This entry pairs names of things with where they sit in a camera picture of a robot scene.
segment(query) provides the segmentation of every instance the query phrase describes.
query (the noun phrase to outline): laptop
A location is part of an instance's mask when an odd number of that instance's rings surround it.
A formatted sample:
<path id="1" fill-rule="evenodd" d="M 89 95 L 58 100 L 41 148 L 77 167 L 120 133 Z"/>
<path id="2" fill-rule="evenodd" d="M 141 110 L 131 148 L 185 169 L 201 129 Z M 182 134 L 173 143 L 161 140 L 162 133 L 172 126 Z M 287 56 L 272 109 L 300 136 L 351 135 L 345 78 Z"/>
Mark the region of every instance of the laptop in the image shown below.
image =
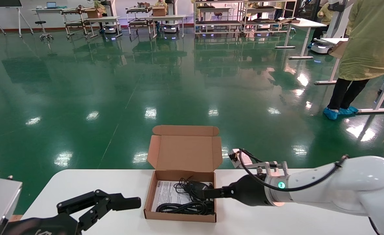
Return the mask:
<path id="1" fill-rule="evenodd" d="M 47 2 L 47 9 L 56 9 L 56 2 Z"/>

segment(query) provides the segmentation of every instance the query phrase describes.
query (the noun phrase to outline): blue shoe cover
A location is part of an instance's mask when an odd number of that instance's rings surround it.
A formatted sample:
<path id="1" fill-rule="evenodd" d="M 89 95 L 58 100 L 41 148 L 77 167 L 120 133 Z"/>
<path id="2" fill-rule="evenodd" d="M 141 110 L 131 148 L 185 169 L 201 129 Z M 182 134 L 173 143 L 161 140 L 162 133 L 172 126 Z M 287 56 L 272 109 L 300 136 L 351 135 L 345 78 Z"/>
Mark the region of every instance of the blue shoe cover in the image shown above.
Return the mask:
<path id="1" fill-rule="evenodd" d="M 338 115 L 352 115 L 352 114 L 353 114 L 353 111 L 351 111 L 350 109 L 340 108 L 340 110 L 338 112 Z"/>
<path id="2" fill-rule="evenodd" d="M 348 110 L 352 111 L 353 113 L 357 113 L 359 111 L 358 109 L 356 109 L 353 106 L 348 107 Z"/>
<path id="3" fill-rule="evenodd" d="M 337 115 L 338 113 L 337 112 L 334 112 L 332 111 L 331 109 L 329 108 L 325 108 L 324 111 L 323 111 L 323 114 L 330 120 L 335 120 L 337 119 Z"/>

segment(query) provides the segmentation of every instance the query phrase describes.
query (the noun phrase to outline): green led light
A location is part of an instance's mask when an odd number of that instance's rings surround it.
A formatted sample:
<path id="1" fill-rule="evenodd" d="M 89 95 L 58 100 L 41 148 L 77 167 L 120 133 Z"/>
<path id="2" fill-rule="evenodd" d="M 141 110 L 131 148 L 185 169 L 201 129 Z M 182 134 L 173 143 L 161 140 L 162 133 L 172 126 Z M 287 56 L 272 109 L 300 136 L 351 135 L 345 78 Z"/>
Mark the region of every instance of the green led light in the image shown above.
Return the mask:
<path id="1" fill-rule="evenodd" d="M 277 184 L 277 186 L 278 186 L 280 189 L 284 189 L 284 188 L 286 187 L 285 183 L 283 183 L 283 182 L 279 182 L 279 183 Z"/>

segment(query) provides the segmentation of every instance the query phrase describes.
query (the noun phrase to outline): brown box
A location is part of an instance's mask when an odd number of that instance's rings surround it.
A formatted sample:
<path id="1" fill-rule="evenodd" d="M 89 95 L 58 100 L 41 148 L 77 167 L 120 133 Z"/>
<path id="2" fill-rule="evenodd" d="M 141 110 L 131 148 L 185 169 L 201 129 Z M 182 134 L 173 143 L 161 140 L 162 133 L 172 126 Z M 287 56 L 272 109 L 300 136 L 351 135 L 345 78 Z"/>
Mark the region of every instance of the brown box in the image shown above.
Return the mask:
<path id="1" fill-rule="evenodd" d="M 329 51 L 329 55 L 332 55 L 335 58 L 342 58 L 344 51 L 346 50 L 348 41 L 340 41 Z"/>
<path id="2" fill-rule="evenodd" d="M 284 19 L 281 19 L 279 21 L 279 24 L 287 24 L 287 23 L 300 23 L 301 21 L 300 20 L 292 20 L 292 19 L 287 19 L 287 18 L 284 18 Z"/>
<path id="3" fill-rule="evenodd" d="M 153 6 L 153 16 L 166 16 L 165 6 Z"/>
<path id="4" fill-rule="evenodd" d="M 193 180 L 212 182 L 214 170 L 222 163 L 221 137 L 214 126 L 159 125 L 153 128 L 147 161 L 156 169 L 150 181 L 144 205 L 144 217 L 152 220 L 217 222 L 215 214 L 171 214 L 151 211 L 158 180 L 179 181 L 192 176 Z"/>
<path id="5" fill-rule="evenodd" d="M 100 8 L 93 8 L 93 9 L 86 9 L 85 13 L 88 14 L 89 19 L 93 18 L 102 18 L 102 9 Z"/>

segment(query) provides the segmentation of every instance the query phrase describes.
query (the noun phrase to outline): green floor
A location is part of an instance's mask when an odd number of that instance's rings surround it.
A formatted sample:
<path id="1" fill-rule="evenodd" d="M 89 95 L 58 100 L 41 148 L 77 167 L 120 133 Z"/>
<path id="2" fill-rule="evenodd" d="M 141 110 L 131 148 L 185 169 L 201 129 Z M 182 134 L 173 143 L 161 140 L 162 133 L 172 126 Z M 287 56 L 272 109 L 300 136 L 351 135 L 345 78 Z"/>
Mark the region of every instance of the green floor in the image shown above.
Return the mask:
<path id="1" fill-rule="evenodd" d="M 150 169 L 150 136 L 160 124 L 218 126 L 221 168 L 232 168 L 227 153 L 237 147 L 291 168 L 345 153 L 384 156 L 384 115 L 334 122 L 322 115 L 333 86 L 313 81 L 327 80 L 334 60 L 289 61 L 302 30 L 287 51 L 274 49 L 283 35 L 149 41 L 140 31 L 130 42 L 124 34 L 87 43 L 54 32 L 50 45 L 39 32 L 0 34 L 0 177 L 24 182 L 17 214 L 61 170 Z M 369 82 L 354 105 L 371 107 L 381 84 Z"/>

